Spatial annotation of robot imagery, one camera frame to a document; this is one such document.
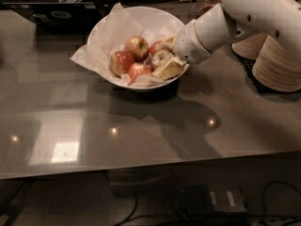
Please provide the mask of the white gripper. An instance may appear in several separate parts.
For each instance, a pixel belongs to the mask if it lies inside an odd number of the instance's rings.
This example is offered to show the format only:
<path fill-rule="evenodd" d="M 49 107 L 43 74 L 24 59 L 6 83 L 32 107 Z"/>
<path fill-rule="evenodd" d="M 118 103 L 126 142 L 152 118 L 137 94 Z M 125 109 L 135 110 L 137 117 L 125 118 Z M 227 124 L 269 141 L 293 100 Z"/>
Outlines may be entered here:
<path fill-rule="evenodd" d="M 157 50 L 174 51 L 176 56 L 167 58 L 163 65 L 152 73 L 154 77 L 162 80 L 177 77 L 184 71 L 187 62 L 189 64 L 199 64 L 212 55 L 201 44 L 197 36 L 196 25 L 197 21 L 192 20 L 179 31 L 176 37 L 167 38 L 157 45 Z"/>

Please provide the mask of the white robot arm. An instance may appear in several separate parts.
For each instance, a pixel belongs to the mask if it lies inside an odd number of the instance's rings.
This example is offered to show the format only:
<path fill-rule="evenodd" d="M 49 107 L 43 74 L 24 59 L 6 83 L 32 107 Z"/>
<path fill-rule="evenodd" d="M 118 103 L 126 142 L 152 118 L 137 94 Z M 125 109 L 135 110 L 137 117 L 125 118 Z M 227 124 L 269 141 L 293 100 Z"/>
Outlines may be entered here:
<path fill-rule="evenodd" d="M 189 64 L 199 64 L 219 47 L 264 32 L 301 60 L 301 5 L 295 0 L 220 0 L 185 25 L 173 42 L 163 42 Z"/>

